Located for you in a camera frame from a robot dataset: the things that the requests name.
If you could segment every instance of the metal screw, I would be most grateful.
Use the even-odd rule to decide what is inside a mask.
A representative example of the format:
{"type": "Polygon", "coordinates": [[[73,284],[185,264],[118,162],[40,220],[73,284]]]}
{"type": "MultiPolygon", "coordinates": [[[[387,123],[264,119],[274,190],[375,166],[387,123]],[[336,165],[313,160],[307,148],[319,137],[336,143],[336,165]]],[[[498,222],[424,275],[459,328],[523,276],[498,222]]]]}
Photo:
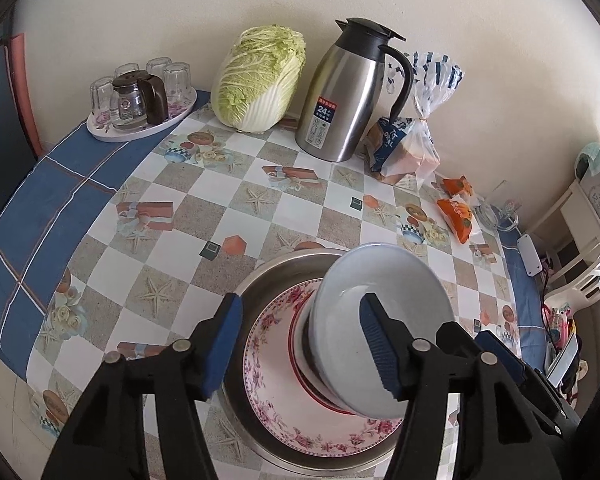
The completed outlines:
{"type": "Polygon", "coordinates": [[[496,355],[492,354],[491,352],[483,352],[480,354],[480,359],[486,365],[494,365],[498,362],[496,355]]]}
{"type": "Polygon", "coordinates": [[[116,350],[112,350],[111,352],[104,354],[103,361],[109,365],[112,365],[113,363],[117,363],[119,359],[120,359],[120,352],[118,352],[116,350]]]}
{"type": "Polygon", "coordinates": [[[189,348],[191,348],[191,343],[188,339],[178,339],[177,341],[173,342],[172,346],[176,352],[186,352],[189,350],[189,348]]]}
{"type": "Polygon", "coordinates": [[[426,339],[416,339],[411,345],[418,352],[428,352],[431,350],[431,343],[426,339]]]}

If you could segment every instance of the table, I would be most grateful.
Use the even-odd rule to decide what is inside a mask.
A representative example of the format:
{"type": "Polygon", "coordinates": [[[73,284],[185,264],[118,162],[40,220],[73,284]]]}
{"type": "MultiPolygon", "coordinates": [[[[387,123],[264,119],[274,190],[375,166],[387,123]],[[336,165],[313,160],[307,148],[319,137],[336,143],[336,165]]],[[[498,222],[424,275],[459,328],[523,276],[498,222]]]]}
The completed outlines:
{"type": "MultiPolygon", "coordinates": [[[[419,191],[392,187],[362,158],[335,164],[302,152],[284,121],[238,133],[207,101],[199,92],[178,126],[125,144],[98,142],[82,124],[2,213],[0,357],[26,378],[45,431],[58,434],[105,352],[141,356],[189,336],[255,267],[308,242],[402,245],[436,273],[469,333],[502,334],[507,322],[520,355],[500,240],[478,228],[458,243],[435,204],[439,177],[419,191]]],[[[291,475],[240,441],[216,398],[198,411],[220,478],[291,475]]],[[[162,480],[152,396],[144,416],[151,475],[162,480]]],[[[447,462],[457,429],[448,426],[447,462]]]]}

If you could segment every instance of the white wall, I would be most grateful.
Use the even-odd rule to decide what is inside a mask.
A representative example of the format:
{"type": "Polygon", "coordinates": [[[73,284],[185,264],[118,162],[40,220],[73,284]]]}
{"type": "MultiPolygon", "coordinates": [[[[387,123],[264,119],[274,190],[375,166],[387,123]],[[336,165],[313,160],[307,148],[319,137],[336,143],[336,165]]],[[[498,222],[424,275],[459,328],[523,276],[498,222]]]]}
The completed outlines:
{"type": "MultiPolygon", "coordinates": [[[[31,101],[56,142],[90,110],[89,84],[119,64],[170,56],[197,88],[240,31],[279,23],[304,34],[307,64],[292,104],[337,38],[333,20],[363,16],[408,38],[395,46],[452,56],[466,77],[429,121],[440,170],[480,192],[502,179],[544,211],[573,179],[578,150],[600,139],[600,28],[580,0],[21,0],[31,101]]],[[[391,100],[381,99],[378,113],[391,100]]]]}

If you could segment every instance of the orange snack package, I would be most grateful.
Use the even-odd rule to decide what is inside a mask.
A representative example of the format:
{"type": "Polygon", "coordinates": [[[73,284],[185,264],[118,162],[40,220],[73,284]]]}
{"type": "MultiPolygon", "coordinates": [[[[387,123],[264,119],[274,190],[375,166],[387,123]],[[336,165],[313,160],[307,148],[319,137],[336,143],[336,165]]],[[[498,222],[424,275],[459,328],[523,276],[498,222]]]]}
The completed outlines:
{"type": "Polygon", "coordinates": [[[471,234],[471,209],[462,199],[443,199],[436,202],[445,214],[446,223],[453,229],[461,244],[471,234]]]}
{"type": "Polygon", "coordinates": [[[460,178],[444,178],[442,179],[442,186],[449,196],[460,195],[469,204],[474,200],[474,188],[464,175],[460,178]]]}

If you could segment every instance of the white power strip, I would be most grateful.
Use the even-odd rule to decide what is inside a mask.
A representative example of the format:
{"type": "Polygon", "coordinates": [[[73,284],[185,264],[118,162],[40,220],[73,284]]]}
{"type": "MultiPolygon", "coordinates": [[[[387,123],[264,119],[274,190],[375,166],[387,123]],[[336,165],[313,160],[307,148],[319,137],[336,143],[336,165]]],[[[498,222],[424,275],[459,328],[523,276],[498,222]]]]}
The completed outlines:
{"type": "Polygon", "coordinates": [[[522,257],[522,263],[525,264],[526,273],[529,276],[535,276],[542,270],[540,257],[531,236],[523,235],[518,238],[518,251],[520,252],[520,257],[522,257]]]}

